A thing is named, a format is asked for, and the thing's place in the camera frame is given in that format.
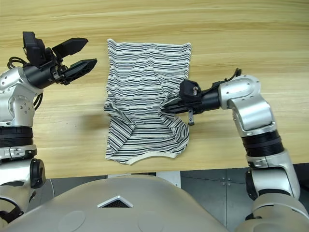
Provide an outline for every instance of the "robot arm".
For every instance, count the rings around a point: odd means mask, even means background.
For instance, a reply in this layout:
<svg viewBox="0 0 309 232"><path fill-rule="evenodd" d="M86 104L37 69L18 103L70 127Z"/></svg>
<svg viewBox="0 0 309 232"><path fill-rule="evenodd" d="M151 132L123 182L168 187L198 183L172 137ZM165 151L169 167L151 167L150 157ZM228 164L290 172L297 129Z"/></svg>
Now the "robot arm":
<svg viewBox="0 0 309 232"><path fill-rule="evenodd" d="M202 91L196 82L185 80L180 85L179 97L164 105L163 112L189 112L193 115L213 109L231 109L233 120L246 149L251 170L246 173L248 195L255 200L252 214L237 231L286 231L291 220L303 223L309 219L304 206L298 201L299 182L277 131L276 121L269 104L260 94L260 82L240 70L229 79L213 83Z"/></svg>
<svg viewBox="0 0 309 232"><path fill-rule="evenodd" d="M0 75L0 220L10 223L22 215L35 189L45 183L44 164L35 159L33 144L34 111L42 101L43 89L53 83L68 85L90 72L97 60L81 60L69 68L63 58L79 52L88 42L72 38L55 47L45 48L33 32L23 32L24 50L29 63L11 58L10 70ZM12 61L21 62L15 67Z"/></svg>

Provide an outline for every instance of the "wood grain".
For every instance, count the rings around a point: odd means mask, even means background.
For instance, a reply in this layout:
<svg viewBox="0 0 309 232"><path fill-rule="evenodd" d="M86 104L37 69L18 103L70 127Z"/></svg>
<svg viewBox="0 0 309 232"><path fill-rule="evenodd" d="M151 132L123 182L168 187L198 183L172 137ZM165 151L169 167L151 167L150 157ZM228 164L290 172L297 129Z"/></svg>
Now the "wood grain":
<svg viewBox="0 0 309 232"><path fill-rule="evenodd" d="M189 145L176 159L151 158L132 166L105 160L108 38L191 42L190 79L202 88L236 67L256 76L293 162L309 162L308 12L308 0L1 0L0 70L11 56L25 58L22 31L34 31L46 46L87 38L82 52L65 58L67 65L98 59L87 76L44 92L33 130L47 177L247 166L231 112L223 110L195 117Z"/></svg>

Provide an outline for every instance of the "striped cloth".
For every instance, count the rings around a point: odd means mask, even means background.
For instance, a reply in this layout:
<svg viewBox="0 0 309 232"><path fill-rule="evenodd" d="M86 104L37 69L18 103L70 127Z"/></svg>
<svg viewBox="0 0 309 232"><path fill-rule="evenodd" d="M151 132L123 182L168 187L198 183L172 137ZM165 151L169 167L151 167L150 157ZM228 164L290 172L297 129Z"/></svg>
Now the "striped cloth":
<svg viewBox="0 0 309 232"><path fill-rule="evenodd" d="M108 39L108 55L106 159L131 165L153 156L176 157L188 144L189 129L160 106L177 96L180 82L188 78L191 44Z"/></svg>

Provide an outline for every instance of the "screw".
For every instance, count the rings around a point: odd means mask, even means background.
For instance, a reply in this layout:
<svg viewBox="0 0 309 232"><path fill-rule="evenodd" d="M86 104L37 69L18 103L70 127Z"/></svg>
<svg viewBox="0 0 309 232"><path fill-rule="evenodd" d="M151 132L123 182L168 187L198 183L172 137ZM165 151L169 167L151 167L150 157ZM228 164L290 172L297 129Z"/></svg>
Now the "screw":
<svg viewBox="0 0 309 232"><path fill-rule="evenodd" d="M193 87L193 95L197 95L198 87L194 86Z"/></svg>

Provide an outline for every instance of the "gray floor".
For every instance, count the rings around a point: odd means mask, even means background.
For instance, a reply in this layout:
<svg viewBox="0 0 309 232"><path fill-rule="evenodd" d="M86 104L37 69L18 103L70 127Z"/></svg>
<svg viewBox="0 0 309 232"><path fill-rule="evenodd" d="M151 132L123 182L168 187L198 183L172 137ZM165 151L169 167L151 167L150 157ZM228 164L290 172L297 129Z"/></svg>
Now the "gray floor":
<svg viewBox="0 0 309 232"><path fill-rule="evenodd" d="M244 174L248 168L181 172L182 189L190 193L229 231L250 214L252 200L246 192ZM106 176L48 179L30 202L29 210L83 183ZM301 192L301 202L309 210L309 193Z"/></svg>

